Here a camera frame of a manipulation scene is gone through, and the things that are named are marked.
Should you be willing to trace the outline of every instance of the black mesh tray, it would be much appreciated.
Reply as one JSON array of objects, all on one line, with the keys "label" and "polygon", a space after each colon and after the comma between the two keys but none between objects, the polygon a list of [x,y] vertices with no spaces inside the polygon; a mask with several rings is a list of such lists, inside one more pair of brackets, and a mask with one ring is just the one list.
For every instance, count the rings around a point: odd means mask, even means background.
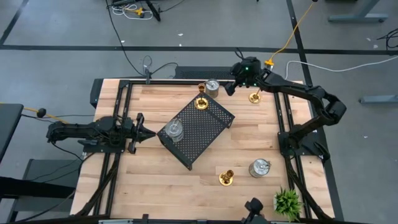
[{"label": "black mesh tray", "polygon": [[[203,95],[209,102],[207,109],[195,108],[195,99]],[[174,118],[181,119],[183,139],[173,142],[163,127],[158,133],[161,143],[189,170],[192,164],[225,128],[232,124],[233,116],[206,93],[199,93]]]}]

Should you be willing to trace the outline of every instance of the white cable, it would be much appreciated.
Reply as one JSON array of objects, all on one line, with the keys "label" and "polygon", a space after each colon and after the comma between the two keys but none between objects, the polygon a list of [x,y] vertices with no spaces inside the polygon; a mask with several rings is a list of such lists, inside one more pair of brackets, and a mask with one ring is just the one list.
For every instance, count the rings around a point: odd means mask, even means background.
[{"label": "white cable", "polygon": [[315,67],[315,68],[324,69],[324,70],[327,70],[327,71],[330,71],[330,72],[346,72],[346,71],[350,71],[350,70],[355,69],[355,68],[361,68],[361,67],[365,67],[365,66],[368,66],[368,65],[378,65],[378,64],[381,64],[381,63],[384,63],[384,62],[389,62],[389,61],[394,60],[394,59],[396,59],[396,58],[398,58],[398,56],[393,57],[393,58],[389,58],[389,59],[387,59],[387,60],[383,60],[383,61],[381,61],[381,62],[366,63],[366,64],[363,64],[363,65],[358,65],[358,66],[355,66],[355,67],[352,67],[352,68],[347,68],[347,69],[342,69],[342,70],[332,70],[332,69],[329,69],[329,68],[323,68],[323,67],[321,67],[321,66],[313,65],[313,64],[305,63],[305,62],[289,61],[289,62],[287,62],[287,64],[286,64],[286,77],[285,77],[285,80],[287,80],[287,77],[289,76],[289,64],[292,63],[292,62],[294,62],[294,63],[301,63],[301,64],[305,64],[305,65],[309,65],[309,66],[313,66],[313,67]]},{"label": "white cable", "polygon": [[148,12],[148,13],[150,13],[151,14],[151,17],[150,18],[136,18],[136,17],[129,17],[127,14],[126,14],[126,9],[131,9],[131,10],[136,10],[138,7],[137,7],[137,5],[135,5],[135,4],[129,4],[129,5],[127,5],[126,7],[114,7],[114,6],[112,6],[112,13],[113,14],[115,14],[115,15],[117,15],[117,16],[121,16],[121,15],[124,15],[126,18],[128,18],[128,19],[137,19],[137,20],[149,20],[149,19],[152,19],[153,17],[154,17],[154,15],[153,15],[153,13],[151,12],[151,11],[145,11],[145,12],[143,12],[143,13],[146,13],[146,12]]}]

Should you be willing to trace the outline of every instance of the wooden table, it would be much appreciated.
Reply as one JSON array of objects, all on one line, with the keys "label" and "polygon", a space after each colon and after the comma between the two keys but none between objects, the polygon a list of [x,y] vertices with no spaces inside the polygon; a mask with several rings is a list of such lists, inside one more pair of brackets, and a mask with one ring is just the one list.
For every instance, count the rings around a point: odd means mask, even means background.
[{"label": "wooden table", "polygon": [[[112,115],[118,83],[118,79],[104,80],[95,119]],[[193,163],[191,171],[163,147],[157,136],[139,144],[135,155],[123,153],[111,218],[142,218],[147,213],[150,219],[240,220],[248,215],[246,201],[256,197],[263,203],[262,212],[268,220],[286,220],[274,212],[272,201],[280,187],[289,187],[277,141],[274,96],[261,92],[262,100],[255,105],[248,100],[255,91],[257,88],[237,88],[233,96],[228,96],[220,89],[215,100],[236,118],[232,127],[225,129]],[[135,119],[137,113],[143,113],[144,126],[157,132],[197,93],[197,85],[134,85],[128,116]],[[311,116],[307,101],[289,97],[295,123],[308,121]],[[83,164],[71,214],[79,211],[96,190],[103,157],[97,153]],[[265,177],[255,179],[248,167],[258,158],[270,161],[272,167]],[[302,165],[308,191],[324,212],[333,216],[321,160],[303,156]],[[218,176],[228,169],[235,176],[233,184],[224,187]]]}]

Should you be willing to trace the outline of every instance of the small succulent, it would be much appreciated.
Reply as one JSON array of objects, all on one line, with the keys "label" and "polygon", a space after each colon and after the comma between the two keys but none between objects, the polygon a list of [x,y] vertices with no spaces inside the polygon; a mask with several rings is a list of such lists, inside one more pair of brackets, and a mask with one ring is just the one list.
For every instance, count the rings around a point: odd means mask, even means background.
[{"label": "small succulent", "polygon": [[297,220],[300,214],[302,203],[299,202],[299,196],[295,190],[282,190],[276,193],[276,209],[275,212],[287,217],[291,222]]}]

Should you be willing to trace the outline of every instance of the metal can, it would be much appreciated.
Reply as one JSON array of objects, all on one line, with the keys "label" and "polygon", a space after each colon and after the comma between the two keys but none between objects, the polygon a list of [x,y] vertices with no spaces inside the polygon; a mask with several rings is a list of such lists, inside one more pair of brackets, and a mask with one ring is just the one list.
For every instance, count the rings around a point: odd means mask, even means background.
[{"label": "metal can", "polygon": [[173,140],[173,142],[179,142],[184,137],[182,128],[182,121],[180,119],[173,119],[166,124],[166,134]]},{"label": "metal can", "polygon": [[206,81],[205,93],[212,98],[216,98],[218,96],[219,88],[220,88],[220,83],[216,79],[211,78]]},{"label": "metal can", "polygon": [[255,178],[262,177],[269,172],[269,168],[271,163],[266,161],[265,159],[256,159],[249,166],[249,173]]}]

